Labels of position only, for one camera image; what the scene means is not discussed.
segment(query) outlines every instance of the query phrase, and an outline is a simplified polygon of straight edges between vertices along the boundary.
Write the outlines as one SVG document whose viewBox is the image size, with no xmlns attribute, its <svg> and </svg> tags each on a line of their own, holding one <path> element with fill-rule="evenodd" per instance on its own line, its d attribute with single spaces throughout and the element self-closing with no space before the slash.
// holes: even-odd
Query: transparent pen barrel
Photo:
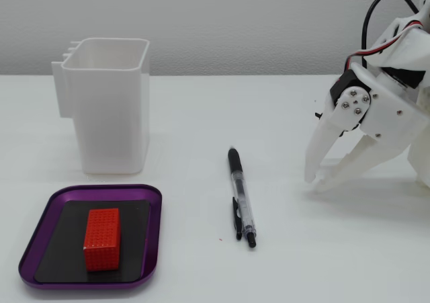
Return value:
<svg viewBox="0 0 430 303">
<path fill-rule="evenodd" d="M 235 171 L 232 173 L 231 178 L 233 181 L 234 195 L 237 204 L 239 205 L 239 214 L 242 219 L 244 236 L 247 237 L 250 232 L 256 235 L 253 213 L 251 210 L 247 185 L 245 183 L 243 173 L 240 171 Z"/>
</svg>

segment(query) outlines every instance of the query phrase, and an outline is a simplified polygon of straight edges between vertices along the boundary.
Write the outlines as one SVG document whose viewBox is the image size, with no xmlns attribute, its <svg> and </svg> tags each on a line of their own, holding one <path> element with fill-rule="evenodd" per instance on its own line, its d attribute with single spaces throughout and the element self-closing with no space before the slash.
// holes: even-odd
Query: red textured block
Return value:
<svg viewBox="0 0 430 303">
<path fill-rule="evenodd" d="M 110 271 L 120 266 L 120 211 L 90 210 L 83 245 L 87 271 Z"/>
</svg>

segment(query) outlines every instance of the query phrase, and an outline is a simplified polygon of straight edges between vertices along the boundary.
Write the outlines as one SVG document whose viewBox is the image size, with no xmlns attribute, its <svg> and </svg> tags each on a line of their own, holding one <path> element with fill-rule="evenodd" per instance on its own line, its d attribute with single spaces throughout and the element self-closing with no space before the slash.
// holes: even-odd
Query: wire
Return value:
<svg viewBox="0 0 430 303">
<path fill-rule="evenodd" d="M 391 39 L 390 41 L 385 42 L 385 43 L 383 43 L 379 46 L 376 46 L 375 48 L 369 49 L 369 50 L 358 50 L 357 52 L 350 54 L 348 56 L 347 60 L 345 61 L 344 71 L 349 69 L 349 65 L 351 63 L 351 58 L 353 56 L 371 56 L 373 54 L 381 53 L 382 51 L 387 49 L 389 46 L 393 45 L 393 43 L 395 43 L 407 30 L 412 29 L 412 28 L 422 28 L 422 27 L 423 27 L 423 25 L 420 21 L 413 19 L 403 28 L 403 30 L 399 34 L 397 34 L 395 37 L 393 37 L 393 39 Z"/>
<path fill-rule="evenodd" d="M 417 14 L 419 11 L 415 4 L 411 0 L 404 0 L 407 5 L 412 9 L 412 11 Z M 381 0 L 375 0 L 372 5 L 370 6 L 368 13 L 365 16 L 364 23 L 363 23 L 363 30 L 361 31 L 361 49 L 365 50 L 367 48 L 367 39 L 368 39 L 368 26 L 370 21 L 370 16 L 372 15 L 372 12 L 374 11 L 377 4 L 381 2 Z M 361 63 L 364 68 L 368 67 L 368 63 L 364 58 L 362 58 Z"/>
</svg>

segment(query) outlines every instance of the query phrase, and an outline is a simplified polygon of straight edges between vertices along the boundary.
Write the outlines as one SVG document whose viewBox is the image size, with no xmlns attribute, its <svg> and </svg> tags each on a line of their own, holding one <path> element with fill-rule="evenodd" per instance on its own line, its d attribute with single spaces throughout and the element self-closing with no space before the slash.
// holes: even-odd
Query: white tabletop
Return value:
<svg viewBox="0 0 430 303">
<path fill-rule="evenodd" d="M 0 77 L 1 302 L 428 302 L 430 190 L 402 155 L 324 194 L 304 152 L 334 76 L 153 77 L 151 142 L 133 176 L 87 176 L 52 77 Z M 359 140 L 345 134 L 332 165 Z M 227 151 L 242 158 L 257 248 L 235 239 Z M 159 260 L 134 290 L 41 291 L 17 266 L 48 198 L 69 185 L 163 194 Z"/>
</svg>

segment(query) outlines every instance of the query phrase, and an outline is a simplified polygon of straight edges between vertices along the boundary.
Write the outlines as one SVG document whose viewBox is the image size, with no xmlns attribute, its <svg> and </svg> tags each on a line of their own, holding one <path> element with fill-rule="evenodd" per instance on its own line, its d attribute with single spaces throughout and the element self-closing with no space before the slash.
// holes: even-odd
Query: white wall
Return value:
<svg viewBox="0 0 430 303">
<path fill-rule="evenodd" d="M 0 0 L 0 73 L 50 74 L 92 36 L 149 39 L 152 75 L 340 73 L 372 1 Z M 409 13 L 381 2 L 368 42 Z"/>
</svg>

